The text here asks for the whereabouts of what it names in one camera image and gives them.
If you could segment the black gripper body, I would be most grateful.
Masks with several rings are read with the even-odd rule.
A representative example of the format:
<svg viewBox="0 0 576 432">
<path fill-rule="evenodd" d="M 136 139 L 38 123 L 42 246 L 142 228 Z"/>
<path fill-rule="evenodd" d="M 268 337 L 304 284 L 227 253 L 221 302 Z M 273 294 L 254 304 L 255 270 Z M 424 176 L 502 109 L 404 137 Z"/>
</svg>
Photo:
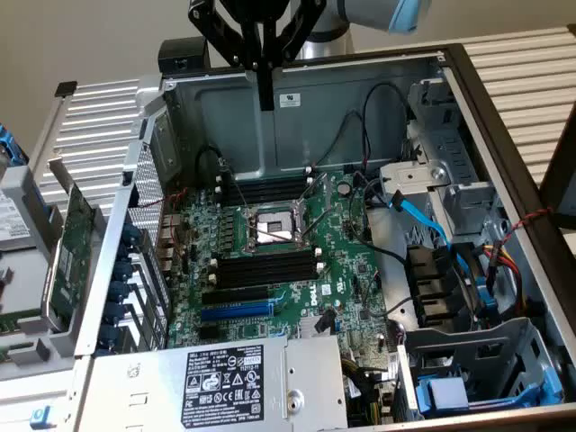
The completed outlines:
<svg viewBox="0 0 576 432">
<path fill-rule="evenodd" d="M 284 14 L 289 0 L 220 0 L 236 23 L 276 22 Z"/>
</svg>

